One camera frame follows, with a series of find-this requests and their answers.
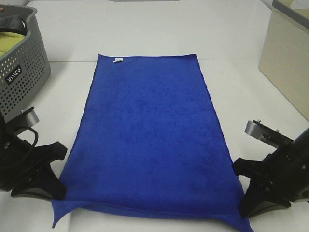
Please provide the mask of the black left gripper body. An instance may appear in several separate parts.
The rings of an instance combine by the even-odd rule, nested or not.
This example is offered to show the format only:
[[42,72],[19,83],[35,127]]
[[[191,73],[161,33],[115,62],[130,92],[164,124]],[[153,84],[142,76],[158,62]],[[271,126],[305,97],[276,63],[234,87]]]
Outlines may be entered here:
[[22,184],[36,183],[37,169],[65,158],[67,148],[60,142],[37,146],[39,135],[21,125],[21,114],[5,122],[0,117],[0,189],[6,192]]

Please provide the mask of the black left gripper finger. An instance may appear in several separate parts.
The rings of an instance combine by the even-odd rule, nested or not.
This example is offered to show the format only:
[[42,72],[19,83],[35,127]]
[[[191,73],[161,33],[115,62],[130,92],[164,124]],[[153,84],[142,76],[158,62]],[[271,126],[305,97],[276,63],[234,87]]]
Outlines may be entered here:
[[59,185],[60,186],[60,200],[63,200],[66,196],[67,189],[56,177],[50,164],[45,164],[42,167],[37,169],[36,183]]
[[60,186],[46,183],[28,183],[15,187],[11,197],[30,197],[42,200],[60,200]]

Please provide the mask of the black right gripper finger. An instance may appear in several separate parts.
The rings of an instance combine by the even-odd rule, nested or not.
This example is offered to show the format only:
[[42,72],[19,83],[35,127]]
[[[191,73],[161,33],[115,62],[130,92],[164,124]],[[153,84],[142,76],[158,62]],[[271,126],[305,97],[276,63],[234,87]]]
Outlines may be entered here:
[[273,198],[264,193],[245,196],[245,217],[252,218],[274,210],[288,209],[291,203],[280,198]]
[[262,212],[265,208],[265,193],[253,180],[250,181],[248,189],[238,205],[242,218],[251,218]]

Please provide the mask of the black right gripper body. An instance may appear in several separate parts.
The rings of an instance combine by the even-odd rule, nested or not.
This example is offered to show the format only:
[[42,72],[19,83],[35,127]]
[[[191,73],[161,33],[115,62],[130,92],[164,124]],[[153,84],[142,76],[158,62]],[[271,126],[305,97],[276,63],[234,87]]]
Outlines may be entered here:
[[232,165],[274,198],[291,202],[309,200],[309,130],[281,145],[262,161],[239,158]]

